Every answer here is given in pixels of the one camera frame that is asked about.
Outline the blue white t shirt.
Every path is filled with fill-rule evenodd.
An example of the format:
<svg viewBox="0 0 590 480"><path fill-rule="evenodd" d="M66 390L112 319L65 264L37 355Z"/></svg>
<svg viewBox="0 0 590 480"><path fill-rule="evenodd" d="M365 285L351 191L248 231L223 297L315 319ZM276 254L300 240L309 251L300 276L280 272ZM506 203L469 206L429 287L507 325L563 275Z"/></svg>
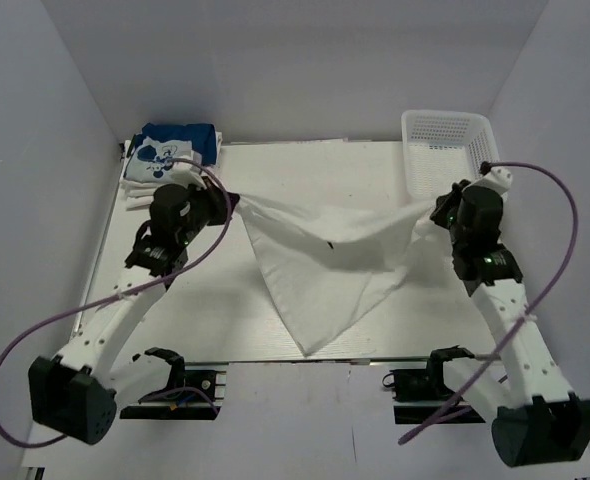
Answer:
<svg viewBox="0 0 590 480"><path fill-rule="evenodd" d="M204 167L219 157L222 134L212 124L146 124L126 149L123 179L137 183L179 183L198 169L172 162L181 158Z"/></svg>

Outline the white t shirt robot print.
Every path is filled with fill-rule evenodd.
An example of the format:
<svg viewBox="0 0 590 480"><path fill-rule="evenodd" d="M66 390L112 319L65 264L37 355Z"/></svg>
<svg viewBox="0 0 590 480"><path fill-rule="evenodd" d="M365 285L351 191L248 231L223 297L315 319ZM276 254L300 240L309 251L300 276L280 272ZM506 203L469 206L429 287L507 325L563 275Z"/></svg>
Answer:
<svg viewBox="0 0 590 480"><path fill-rule="evenodd" d="M310 356L384 302L430 233L423 201L393 210L241 197L240 215L276 311Z"/></svg>

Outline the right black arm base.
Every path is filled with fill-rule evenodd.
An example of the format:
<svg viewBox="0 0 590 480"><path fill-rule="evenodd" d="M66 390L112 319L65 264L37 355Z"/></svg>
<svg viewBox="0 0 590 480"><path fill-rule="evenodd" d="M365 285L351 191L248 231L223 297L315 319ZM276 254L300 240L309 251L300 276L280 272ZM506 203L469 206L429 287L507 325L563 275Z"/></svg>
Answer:
<svg viewBox="0 0 590 480"><path fill-rule="evenodd" d="M393 392L396 425L420 424L453 393L444 383L443 366L460 358L475 359L468 349L455 345L433 350L422 368L390 370L382 378L385 390Z"/></svg>

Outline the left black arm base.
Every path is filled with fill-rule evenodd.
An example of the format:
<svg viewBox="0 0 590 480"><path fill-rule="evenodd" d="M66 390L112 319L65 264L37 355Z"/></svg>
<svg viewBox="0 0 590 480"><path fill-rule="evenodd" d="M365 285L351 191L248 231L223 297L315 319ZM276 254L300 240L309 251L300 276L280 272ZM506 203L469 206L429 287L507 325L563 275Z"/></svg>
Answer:
<svg viewBox="0 0 590 480"><path fill-rule="evenodd" d="M122 420L213 421L225 396L226 368L188 364L173 350L152 347L111 380Z"/></svg>

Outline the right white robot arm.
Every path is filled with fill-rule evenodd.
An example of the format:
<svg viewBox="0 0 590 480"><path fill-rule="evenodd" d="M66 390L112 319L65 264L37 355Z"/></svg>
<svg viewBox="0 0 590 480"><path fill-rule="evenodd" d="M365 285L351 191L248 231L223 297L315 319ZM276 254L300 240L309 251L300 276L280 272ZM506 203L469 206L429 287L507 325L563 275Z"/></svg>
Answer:
<svg viewBox="0 0 590 480"><path fill-rule="evenodd" d="M455 274L491 332L507 381L482 375L464 394L490 424L509 467L578 461L590 441L590 399L553 360L534 318L522 272L500 243L500 193L463 180L436 201L431 220L450 234Z"/></svg>

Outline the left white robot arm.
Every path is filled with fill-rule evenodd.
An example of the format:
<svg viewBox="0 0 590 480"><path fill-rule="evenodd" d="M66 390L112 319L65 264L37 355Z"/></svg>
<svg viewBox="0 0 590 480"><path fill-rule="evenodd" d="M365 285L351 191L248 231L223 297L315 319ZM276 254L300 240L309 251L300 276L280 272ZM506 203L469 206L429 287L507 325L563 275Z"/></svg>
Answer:
<svg viewBox="0 0 590 480"><path fill-rule="evenodd" d="M28 371L35 422L87 445L104 438L117 414L143 399L174 399L187 391L184 358L150 347L127 364L115 361L146 313L188 262L188 246L206 227L226 226L239 202L212 183L163 185L153 195L115 286L116 302L98 307L81 332Z"/></svg>

